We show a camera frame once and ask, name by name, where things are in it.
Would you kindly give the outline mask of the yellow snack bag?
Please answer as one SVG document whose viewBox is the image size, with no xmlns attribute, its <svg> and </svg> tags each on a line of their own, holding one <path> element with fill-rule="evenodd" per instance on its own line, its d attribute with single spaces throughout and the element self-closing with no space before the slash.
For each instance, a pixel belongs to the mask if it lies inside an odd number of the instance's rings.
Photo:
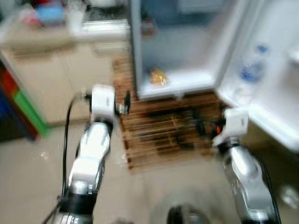
<svg viewBox="0 0 299 224">
<path fill-rule="evenodd" d="M 160 69 L 152 69 L 149 71 L 149 81 L 155 86 L 165 86 L 168 83 L 166 73 Z"/>
</svg>

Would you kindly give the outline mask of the white fridge door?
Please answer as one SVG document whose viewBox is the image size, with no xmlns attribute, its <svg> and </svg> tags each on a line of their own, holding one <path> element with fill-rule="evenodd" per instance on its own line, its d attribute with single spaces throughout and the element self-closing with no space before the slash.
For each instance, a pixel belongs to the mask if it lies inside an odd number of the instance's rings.
<svg viewBox="0 0 299 224">
<path fill-rule="evenodd" d="M 299 0 L 241 0 L 248 4 L 233 57 L 216 92 L 230 106 L 248 110 L 250 121 L 286 149 L 299 151 Z M 265 45 L 266 68 L 252 94 L 239 99 L 239 68 Z"/>
</svg>

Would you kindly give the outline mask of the wooden wine rack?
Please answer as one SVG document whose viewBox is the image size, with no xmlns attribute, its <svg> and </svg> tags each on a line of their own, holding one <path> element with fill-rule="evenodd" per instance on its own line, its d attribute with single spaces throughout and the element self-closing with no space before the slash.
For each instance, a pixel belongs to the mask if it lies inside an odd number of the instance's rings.
<svg viewBox="0 0 299 224">
<path fill-rule="evenodd" d="M 218 119 L 226 106 L 214 92 L 199 92 L 182 99 L 142 100 L 133 87 L 132 62 L 117 56 L 112 62 L 117 102 L 132 96 L 129 114 L 120 118 L 124 153 L 130 170 L 212 156 L 212 138 L 200 137 L 196 119 Z"/>
</svg>

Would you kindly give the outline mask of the beige kitchen cabinet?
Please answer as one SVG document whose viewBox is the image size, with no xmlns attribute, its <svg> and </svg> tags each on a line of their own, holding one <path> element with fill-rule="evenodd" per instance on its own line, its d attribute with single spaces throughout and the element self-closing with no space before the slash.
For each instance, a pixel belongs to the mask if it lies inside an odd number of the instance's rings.
<svg viewBox="0 0 299 224">
<path fill-rule="evenodd" d="M 15 26 L 28 25 L 4 24 L 0 37 Z M 111 85 L 113 59 L 128 53 L 129 43 L 124 38 L 75 39 L 70 45 L 49 49 L 0 49 L 17 83 L 49 124 L 66 120 L 75 94 L 95 84 Z"/>
</svg>

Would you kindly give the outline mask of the clear water bottle blue label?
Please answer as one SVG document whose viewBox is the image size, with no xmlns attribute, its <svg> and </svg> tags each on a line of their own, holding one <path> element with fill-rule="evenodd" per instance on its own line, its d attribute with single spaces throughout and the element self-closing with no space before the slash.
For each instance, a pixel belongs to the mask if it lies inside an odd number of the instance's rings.
<svg viewBox="0 0 299 224">
<path fill-rule="evenodd" d="M 269 52 L 270 47 L 265 43 L 260 43 L 243 56 L 234 91 L 234 96 L 240 105 L 247 105 L 252 101 L 257 84 L 267 68 L 267 55 Z"/>
</svg>

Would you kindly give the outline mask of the coloured storage bins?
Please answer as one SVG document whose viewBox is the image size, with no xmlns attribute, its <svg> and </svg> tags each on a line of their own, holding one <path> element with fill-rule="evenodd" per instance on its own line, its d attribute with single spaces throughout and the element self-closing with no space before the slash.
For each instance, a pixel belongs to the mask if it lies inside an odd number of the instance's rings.
<svg viewBox="0 0 299 224">
<path fill-rule="evenodd" d="M 49 127 L 9 69 L 0 62 L 0 140 L 26 137 L 36 141 L 47 134 Z"/>
</svg>

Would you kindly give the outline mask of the robot right leg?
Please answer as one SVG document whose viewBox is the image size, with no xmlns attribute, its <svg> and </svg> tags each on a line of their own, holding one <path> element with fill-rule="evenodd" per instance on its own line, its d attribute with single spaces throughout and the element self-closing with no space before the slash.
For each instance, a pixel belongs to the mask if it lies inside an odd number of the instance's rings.
<svg viewBox="0 0 299 224">
<path fill-rule="evenodd" d="M 211 224 L 211 221 L 196 207 L 180 204 L 169 209 L 166 224 Z"/>
</svg>

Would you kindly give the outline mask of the beige counter mat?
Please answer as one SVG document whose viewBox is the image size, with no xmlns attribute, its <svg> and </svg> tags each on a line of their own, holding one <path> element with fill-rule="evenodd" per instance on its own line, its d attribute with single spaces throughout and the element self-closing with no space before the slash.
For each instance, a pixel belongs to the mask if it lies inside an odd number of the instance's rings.
<svg viewBox="0 0 299 224">
<path fill-rule="evenodd" d="M 15 26 L 0 37 L 0 49 L 49 49 L 75 42 L 75 37 L 66 28 Z"/>
</svg>

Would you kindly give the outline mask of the clear container blue lid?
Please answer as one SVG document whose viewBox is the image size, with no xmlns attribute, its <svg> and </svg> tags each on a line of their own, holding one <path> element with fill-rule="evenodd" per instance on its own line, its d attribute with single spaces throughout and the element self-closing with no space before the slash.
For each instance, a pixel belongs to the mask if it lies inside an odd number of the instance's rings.
<svg viewBox="0 0 299 224">
<path fill-rule="evenodd" d="M 41 26 L 53 27 L 66 24 L 66 13 L 60 1 L 49 1 L 34 7 Z"/>
</svg>

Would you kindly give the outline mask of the pink flat lid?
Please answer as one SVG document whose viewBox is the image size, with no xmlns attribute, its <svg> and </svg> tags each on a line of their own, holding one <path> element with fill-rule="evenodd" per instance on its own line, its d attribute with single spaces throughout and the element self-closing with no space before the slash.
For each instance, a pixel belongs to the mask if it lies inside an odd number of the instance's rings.
<svg viewBox="0 0 299 224">
<path fill-rule="evenodd" d="M 19 21 L 31 27 L 41 27 L 43 25 L 35 11 L 22 12 L 19 15 Z"/>
</svg>

